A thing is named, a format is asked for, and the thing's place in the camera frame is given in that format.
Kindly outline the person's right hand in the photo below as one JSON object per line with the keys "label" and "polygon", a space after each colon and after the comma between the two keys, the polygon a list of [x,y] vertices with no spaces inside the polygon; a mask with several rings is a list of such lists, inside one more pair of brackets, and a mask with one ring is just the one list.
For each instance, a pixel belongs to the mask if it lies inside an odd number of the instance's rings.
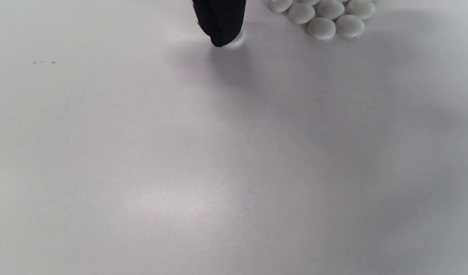
{"label": "person's right hand", "polygon": [[193,0],[197,22],[218,48],[243,40],[246,0]]}

